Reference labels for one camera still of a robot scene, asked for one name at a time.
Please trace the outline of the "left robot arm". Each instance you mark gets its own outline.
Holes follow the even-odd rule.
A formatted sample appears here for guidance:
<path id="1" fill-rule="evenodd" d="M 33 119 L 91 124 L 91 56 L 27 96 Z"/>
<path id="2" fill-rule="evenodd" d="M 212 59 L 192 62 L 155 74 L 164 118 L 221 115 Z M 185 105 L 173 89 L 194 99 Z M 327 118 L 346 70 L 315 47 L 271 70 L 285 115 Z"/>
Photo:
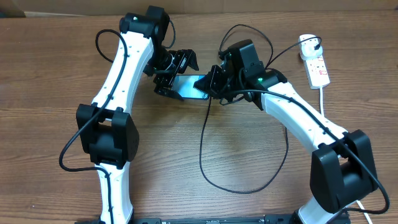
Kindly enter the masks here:
<path id="1" fill-rule="evenodd" d="M 163 46 L 169 15 L 149 6 L 145 15 L 121 18 L 118 51 L 102 89 L 90 105 L 80 104 L 76 121 L 83 151 L 90 156 L 101 186 L 102 212 L 97 223 L 131 223 L 134 208 L 129 196 L 129 168 L 139 145 L 131 118 L 132 104 L 142 74 L 154 77 L 158 95 L 181 100 L 172 89 L 177 74 L 198 70 L 192 49 Z"/>

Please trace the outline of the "Galaxy S24 smartphone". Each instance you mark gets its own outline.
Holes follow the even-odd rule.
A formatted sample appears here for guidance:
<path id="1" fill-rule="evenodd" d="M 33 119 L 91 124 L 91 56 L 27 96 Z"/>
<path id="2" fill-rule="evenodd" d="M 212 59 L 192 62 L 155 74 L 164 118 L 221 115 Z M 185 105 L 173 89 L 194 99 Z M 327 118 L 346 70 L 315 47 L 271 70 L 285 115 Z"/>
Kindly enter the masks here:
<path id="1" fill-rule="evenodd" d="M 193 85 L 204 75 L 178 75 L 175 78 L 172 90 L 176 91 L 183 99 L 207 100 L 209 95 Z"/>

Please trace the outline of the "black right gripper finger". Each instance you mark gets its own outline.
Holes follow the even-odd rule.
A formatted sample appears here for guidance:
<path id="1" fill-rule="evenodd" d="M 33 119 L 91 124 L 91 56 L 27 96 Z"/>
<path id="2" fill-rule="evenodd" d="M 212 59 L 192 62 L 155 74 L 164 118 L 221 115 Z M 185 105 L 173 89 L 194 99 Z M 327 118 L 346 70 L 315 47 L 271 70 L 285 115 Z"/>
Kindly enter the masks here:
<path id="1" fill-rule="evenodd" d="M 204 76 L 205 80 L 212 80 L 214 77 L 214 74 L 216 74 L 218 71 L 218 66 L 213 65 L 210 69 L 210 71 Z"/>
<path id="2" fill-rule="evenodd" d="M 193 87 L 196 88 L 197 90 L 202 91 L 203 93 L 208 94 L 208 95 L 214 95 L 214 91 L 212 90 L 211 83 L 212 83 L 212 78 L 209 76 L 204 76 L 203 78 L 200 78 L 199 80 L 197 80 L 193 84 Z"/>

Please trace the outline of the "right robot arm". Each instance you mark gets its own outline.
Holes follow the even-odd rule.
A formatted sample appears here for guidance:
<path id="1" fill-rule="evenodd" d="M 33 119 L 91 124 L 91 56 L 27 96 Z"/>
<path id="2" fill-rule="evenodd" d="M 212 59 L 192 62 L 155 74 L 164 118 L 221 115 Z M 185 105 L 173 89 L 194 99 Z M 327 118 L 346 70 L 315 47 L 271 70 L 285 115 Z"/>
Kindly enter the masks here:
<path id="1" fill-rule="evenodd" d="M 241 95 L 278 119 L 311 155 L 312 198 L 292 217 L 295 223 L 332 223 L 351 204 L 377 190 L 370 139 L 361 130 L 348 132 L 311 107 L 278 70 L 259 60 L 252 40 L 219 52 L 194 87 L 214 99 L 233 102 Z"/>

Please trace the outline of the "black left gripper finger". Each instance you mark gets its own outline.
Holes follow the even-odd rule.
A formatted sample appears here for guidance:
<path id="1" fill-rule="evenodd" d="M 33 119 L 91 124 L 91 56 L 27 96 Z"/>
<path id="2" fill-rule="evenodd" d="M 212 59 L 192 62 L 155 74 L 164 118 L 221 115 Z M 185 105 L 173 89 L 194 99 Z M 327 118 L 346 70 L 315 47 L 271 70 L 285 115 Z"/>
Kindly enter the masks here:
<path id="1" fill-rule="evenodd" d="M 168 89 L 168 88 L 165 88 L 165 87 L 158 87 L 157 86 L 157 87 L 155 87 L 154 92 L 156 94 L 158 94 L 158 95 L 161 95 L 161 96 L 165 96 L 165 97 L 169 97 L 169 98 L 173 98 L 173 99 L 176 99 L 176 100 L 183 101 L 183 97 L 178 92 L 176 92 L 175 90 L 171 90 L 171 89 Z"/>
<path id="2" fill-rule="evenodd" d="M 188 66 L 195 71 L 199 71 L 199 66 L 197 63 L 197 55 L 192 49 L 188 49 Z"/>

